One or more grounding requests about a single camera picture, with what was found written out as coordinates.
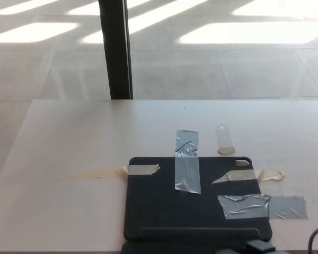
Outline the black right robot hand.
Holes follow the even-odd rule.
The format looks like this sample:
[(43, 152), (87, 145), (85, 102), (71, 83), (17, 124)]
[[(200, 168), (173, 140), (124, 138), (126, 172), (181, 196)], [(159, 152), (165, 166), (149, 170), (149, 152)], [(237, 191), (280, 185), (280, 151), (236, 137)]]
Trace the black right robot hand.
[(274, 253), (276, 248), (270, 244), (269, 242), (265, 242), (262, 240), (251, 240), (246, 242), (241, 247), (232, 247), (217, 250), (214, 253), (217, 254), (244, 254), (244, 253), (251, 253), (251, 254), (262, 254), (262, 253)]

